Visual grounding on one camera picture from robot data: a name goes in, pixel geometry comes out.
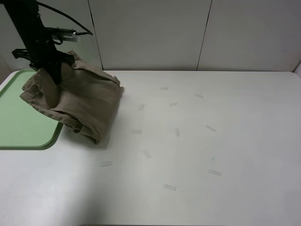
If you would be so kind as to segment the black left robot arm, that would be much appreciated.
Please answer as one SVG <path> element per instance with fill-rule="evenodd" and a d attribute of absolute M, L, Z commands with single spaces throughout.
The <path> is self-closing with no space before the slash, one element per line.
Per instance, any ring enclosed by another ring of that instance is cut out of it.
<path fill-rule="evenodd" d="M 30 67 L 36 71 L 45 69 L 55 84 L 59 84 L 62 64 L 72 65 L 75 59 L 58 51 L 55 46 L 61 45 L 63 35 L 70 31 L 46 28 L 35 0 L 2 0 L 0 3 L 4 5 L 25 46 L 25 49 L 12 51 L 13 56 L 30 61 Z"/>

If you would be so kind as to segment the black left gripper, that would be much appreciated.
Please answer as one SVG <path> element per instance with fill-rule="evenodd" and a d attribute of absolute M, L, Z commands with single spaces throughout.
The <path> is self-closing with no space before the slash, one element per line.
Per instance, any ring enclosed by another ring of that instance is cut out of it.
<path fill-rule="evenodd" d="M 17 48 L 12 51 L 15 59 L 23 58 L 30 61 L 30 67 L 34 69 L 48 68 L 48 73 L 55 84 L 61 83 L 62 63 L 73 65 L 75 58 L 73 55 L 61 52 L 56 49 L 55 42 L 46 43 L 44 46 L 31 48 Z"/>

